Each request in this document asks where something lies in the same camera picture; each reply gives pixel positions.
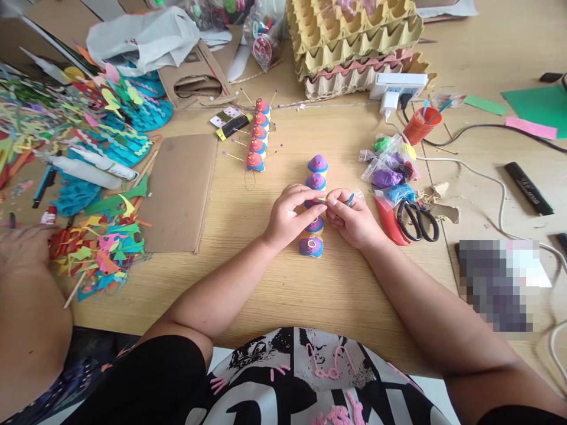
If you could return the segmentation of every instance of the stacked egg cartons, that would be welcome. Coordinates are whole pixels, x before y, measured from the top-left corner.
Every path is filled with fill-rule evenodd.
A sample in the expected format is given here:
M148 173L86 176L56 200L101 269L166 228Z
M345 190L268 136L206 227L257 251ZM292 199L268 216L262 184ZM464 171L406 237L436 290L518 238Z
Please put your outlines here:
M308 99L369 90L378 73L428 68L411 50L423 32L415 3L374 1L288 0L295 72Z

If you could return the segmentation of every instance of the wooden stick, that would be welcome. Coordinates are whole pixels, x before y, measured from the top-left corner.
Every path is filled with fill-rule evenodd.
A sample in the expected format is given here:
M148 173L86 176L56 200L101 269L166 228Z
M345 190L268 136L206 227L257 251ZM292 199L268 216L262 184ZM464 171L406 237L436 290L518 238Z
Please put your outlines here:
M83 283L83 279L84 277L87 275L87 272L83 272L83 274L81 275L79 281L77 282L77 284L75 285L75 287L73 288L73 290L71 291L71 295L69 295L69 298L67 298L67 301L65 301L65 305L63 306L63 309L65 310L67 307L69 307L69 304L71 304L71 300L73 299L73 297L75 296L75 294L77 293L77 291L79 290L79 286L81 286L81 283Z
M152 153L152 156L149 157L149 160L146 163L146 165L144 165L144 168L142 168L142 171L140 172L138 179L136 179L136 181L130 185L130 188L128 189L129 191L134 189L136 186L138 186L140 184L140 182L142 181L142 177L144 177L144 175L148 172L149 167L154 163L154 159L157 156L158 152L159 152L159 149L156 149Z

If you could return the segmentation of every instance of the white cable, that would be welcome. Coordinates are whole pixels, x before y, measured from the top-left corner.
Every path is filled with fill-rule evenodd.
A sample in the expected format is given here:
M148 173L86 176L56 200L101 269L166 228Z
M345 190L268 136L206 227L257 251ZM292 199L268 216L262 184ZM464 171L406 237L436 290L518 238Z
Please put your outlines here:
M506 230L504 230L503 222L504 222L504 204L506 203L506 186L500 180L495 179L491 176L487 176L486 174L482 174L481 172L478 172L478 171L472 169L470 166L468 166L465 162L461 161L460 159L454 159L454 158L422 158L421 156L417 156L417 159L420 159L422 161L452 161L452 162L458 162L459 164L463 164L471 172L473 172L473 173L475 173L475 174L477 174L481 177L492 180L493 182L498 183L500 185L500 188L502 189L502 199L500 201L500 209L498 211L498 230L500 230L503 234L505 234L506 236L513 238L513 239L531 240L531 239L523 238L521 236L514 235L512 233L508 233ZM563 268L567 272L567 260L565 260L565 256L561 252L559 252L557 249L553 248L552 246L549 246L549 245L542 243L542 242L540 242L539 245L542 248L547 249L548 251L551 251L552 253L557 255L559 257L560 262L563 265ZM551 354L551 358L553 359L557 368L559 369L559 372L561 372L561 376L563 377L563 380L565 381L565 385L567 385L567 372L565 371L565 369L563 368L563 366L559 362L559 358L557 357L557 353L555 352L555 340L557 338L559 331L561 331L566 326L567 326L567 320L565 320L564 322L555 326L555 328L551 331L551 334L549 336L549 352Z

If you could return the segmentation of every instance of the glue bottle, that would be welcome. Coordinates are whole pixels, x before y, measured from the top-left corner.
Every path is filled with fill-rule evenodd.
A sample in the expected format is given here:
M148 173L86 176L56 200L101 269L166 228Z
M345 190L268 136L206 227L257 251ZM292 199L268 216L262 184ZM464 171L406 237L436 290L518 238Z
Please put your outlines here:
M123 178L126 181L134 181L138 178L140 173L128 168L116 161L111 160L107 156L99 155L91 151L83 151L81 149L71 148L73 152L77 152L84 159L94 164L96 168L109 172L112 175Z
M63 172L73 177L80 178L81 180L102 186L106 189L118 189L122 185L122 180L118 177L101 171L80 159L70 159L66 156L45 155L41 152L39 152L39 154L45 157L45 159L54 166L60 168Z

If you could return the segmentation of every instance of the teal paper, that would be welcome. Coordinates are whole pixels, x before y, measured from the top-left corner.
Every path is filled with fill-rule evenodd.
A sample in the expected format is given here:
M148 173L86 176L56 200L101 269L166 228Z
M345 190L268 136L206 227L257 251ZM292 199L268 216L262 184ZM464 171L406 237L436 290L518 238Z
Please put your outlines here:
M550 127L557 127L557 138L567 138L567 92L562 86L505 91L518 117Z

